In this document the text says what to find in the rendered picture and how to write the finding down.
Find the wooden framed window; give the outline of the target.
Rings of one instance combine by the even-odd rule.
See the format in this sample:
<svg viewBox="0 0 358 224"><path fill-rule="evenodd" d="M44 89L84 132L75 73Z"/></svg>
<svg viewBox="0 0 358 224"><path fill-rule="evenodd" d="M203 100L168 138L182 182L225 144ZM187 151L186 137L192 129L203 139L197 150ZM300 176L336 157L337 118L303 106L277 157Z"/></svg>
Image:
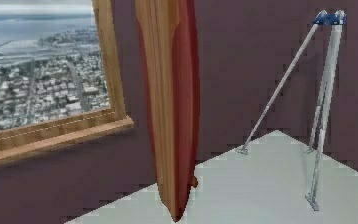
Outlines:
<svg viewBox="0 0 358 224"><path fill-rule="evenodd" d="M132 126L111 0L0 4L0 167Z"/></svg>

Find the grey tripod with blue head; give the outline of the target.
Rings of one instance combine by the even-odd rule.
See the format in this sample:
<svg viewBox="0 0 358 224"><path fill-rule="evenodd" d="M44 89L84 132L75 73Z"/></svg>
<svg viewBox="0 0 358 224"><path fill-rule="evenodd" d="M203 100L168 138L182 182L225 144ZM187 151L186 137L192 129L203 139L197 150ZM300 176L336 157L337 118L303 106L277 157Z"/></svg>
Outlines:
<svg viewBox="0 0 358 224"><path fill-rule="evenodd" d="M340 43L343 32L343 27L347 24L347 15L343 9L339 9L334 13L328 13L326 10L320 11L312 22L312 27L306 35L305 39L301 43L299 49L297 50L294 58L290 62L288 68L286 69L282 79L275 88L272 96L269 98L266 106L263 109L263 112L260 114L258 121L252 128L250 134L248 135L243 146L237 150L238 153L247 155L248 154L248 145L251 142L253 135L256 133L258 127L260 126L262 120L267 115L269 109L273 105L275 99L281 92L283 86L285 85L288 77L299 61L302 53L307 48L307 45L312 40L315 32L319 26L329 26L331 28L329 43L326 51L326 57L322 72L322 78L319 87L319 93L316 101L316 107L314 112L313 126L311 128L311 135L308 144L308 150L306 154L309 154L314 151L313 145L317 143L317 148L315 149L315 164L312 175L311 188L307 195L305 196L306 201L309 203L311 208L314 211L319 211L320 207L317 201L318 195L318 186L319 178L321 172L321 160L323 157L324 144L328 129L328 120L330 116L332 95L333 95L333 85L336 76L336 67L338 64L338 55L340 51Z"/></svg>

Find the red and wood surfboard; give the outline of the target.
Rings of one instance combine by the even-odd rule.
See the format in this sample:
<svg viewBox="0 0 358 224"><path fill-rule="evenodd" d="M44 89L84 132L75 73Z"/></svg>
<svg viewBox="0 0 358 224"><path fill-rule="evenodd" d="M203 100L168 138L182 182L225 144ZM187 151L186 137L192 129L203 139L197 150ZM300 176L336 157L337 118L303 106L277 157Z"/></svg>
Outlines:
<svg viewBox="0 0 358 224"><path fill-rule="evenodd" d="M194 174L200 117L194 0L135 0L155 175L171 219L182 219Z"/></svg>

